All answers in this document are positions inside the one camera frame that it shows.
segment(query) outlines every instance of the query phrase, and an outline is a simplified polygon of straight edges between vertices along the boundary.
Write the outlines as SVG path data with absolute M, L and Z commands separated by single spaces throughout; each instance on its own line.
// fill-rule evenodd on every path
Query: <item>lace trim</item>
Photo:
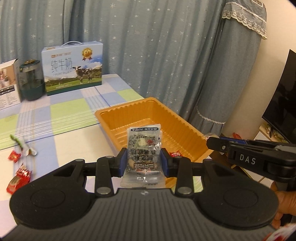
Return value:
M 215 121 L 215 120 L 211 120 L 211 119 L 209 119 L 209 118 L 206 118 L 206 117 L 204 117 L 204 116 L 198 111 L 198 108 L 197 108 L 197 107 L 196 107 L 196 110 L 197 110 L 197 113 L 199 114 L 199 116 L 200 116 L 201 118 L 205 119 L 206 121 L 211 121 L 211 122 L 213 122 L 213 123 L 220 124 L 220 125 L 223 125 L 223 124 L 226 123 L 226 122 L 219 122 L 219 121 Z
M 251 0 L 253 3 L 257 4 L 260 7 L 263 7 L 263 3 L 260 2 L 259 0 Z
M 256 13 L 253 13 L 252 11 L 248 10 L 247 8 L 245 8 L 244 6 L 240 5 L 239 3 L 237 2 L 227 2 L 226 4 L 235 4 L 237 6 L 240 6 L 243 10 L 246 10 L 247 12 L 249 12 L 250 14 L 253 14 L 254 16 L 256 16 L 257 18 L 259 18 L 260 20 L 262 20 L 264 23 L 266 23 L 266 21 L 261 18 L 259 15 L 257 15 Z
M 231 19 L 234 18 L 238 22 L 242 23 L 244 26 L 248 27 L 249 29 L 255 31 L 256 33 L 260 34 L 263 39 L 267 39 L 266 30 L 260 27 L 258 24 L 253 22 L 252 20 L 248 20 L 243 14 L 239 13 L 235 10 L 224 10 L 222 13 L 222 18 Z

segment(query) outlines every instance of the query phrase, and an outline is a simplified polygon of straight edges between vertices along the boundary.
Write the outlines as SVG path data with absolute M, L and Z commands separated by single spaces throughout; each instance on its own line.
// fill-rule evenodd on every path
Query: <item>cow illustration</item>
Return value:
M 80 84 L 82 84 L 83 76 L 88 77 L 89 79 L 88 82 L 92 80 L 92 76 L 91 76 L 92 68 L 81 69 L 81 66 L 75 66 L 73 67 L 73 69 L 75 69 L 77 77 L 80 80 Z

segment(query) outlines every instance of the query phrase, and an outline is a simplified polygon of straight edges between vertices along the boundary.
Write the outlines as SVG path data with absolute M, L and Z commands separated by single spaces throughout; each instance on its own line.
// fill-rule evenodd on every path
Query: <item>circular pad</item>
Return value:
M 36 207 L 52 208 L 59 206 L 65 200 L 65 194 L 57 189 L 44 189 L 35 192 L 31 202 Z
M 53 229 L 80 219 L 90 204 L 91 195 L 75 180 L 47 175 L 18 189 L 9 206 L 17 224 Z
M 253 191 L 236 188 L 224 193 L 224 200 L 233 207 L 248 208 L 254 206 L 258 201 L 258 196 Z

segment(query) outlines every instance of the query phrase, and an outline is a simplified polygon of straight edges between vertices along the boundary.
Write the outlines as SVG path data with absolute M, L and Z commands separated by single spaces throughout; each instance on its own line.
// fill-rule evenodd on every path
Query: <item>checkered tablecloth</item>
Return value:
M 109 74 L 100 86 L 23 101 L 0 110 L 0 150 L 15 145 L 10 134 L 31 142 L 95 125 L 96 110 L 141 98 L 118 75 Z

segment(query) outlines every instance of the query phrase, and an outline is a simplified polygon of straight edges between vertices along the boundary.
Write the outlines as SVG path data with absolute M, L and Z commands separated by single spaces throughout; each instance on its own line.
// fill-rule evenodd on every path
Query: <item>dark green container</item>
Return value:
M 20 66 L 19 81 L 22 99 L 32 101 L 45 94 L 45 84 L 39 60 L 28 60 Z

